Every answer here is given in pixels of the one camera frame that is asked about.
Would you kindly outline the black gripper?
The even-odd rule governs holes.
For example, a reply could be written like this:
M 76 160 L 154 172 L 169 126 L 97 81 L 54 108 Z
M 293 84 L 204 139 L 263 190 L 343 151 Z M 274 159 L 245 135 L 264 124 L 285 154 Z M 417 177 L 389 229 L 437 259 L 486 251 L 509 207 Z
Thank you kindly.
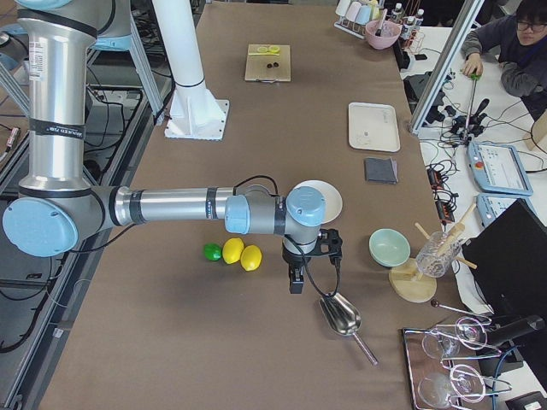
M 290 293 L 301 294 L 303 292 L 304 278 L 303 275 L 299 274 L 296 276 L 294 273 L 304 273 L 305 267 L 311 258 L 320 254 L 320 245 L 317 241 L 306 244 L 295 243 L 291 238 L 284 238 L 282 243 L 282 256 L 291 272 L 289 274 Z

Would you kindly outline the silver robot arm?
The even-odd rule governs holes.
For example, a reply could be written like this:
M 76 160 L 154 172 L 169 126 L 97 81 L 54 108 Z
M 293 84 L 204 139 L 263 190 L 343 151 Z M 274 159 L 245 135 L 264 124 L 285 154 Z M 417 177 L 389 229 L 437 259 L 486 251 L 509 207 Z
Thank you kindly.
M 287 196 L 260 188 L 131 190 L 95 186 L 83 176 L 86 54 L 126 49 L 126 1 L 22 1 L 18 20 L 29 36 L 29 171 L 19 197 L 3 213 L 3 229 L 19 250 L 58 255 L 114 226 L 161 220 L 223 220 L 237 234 L 283 239 L 290 291 L 311 279 L 309 261 L 342 259 L 337 231 L 324 229 L 326 199 L 301 186 Z

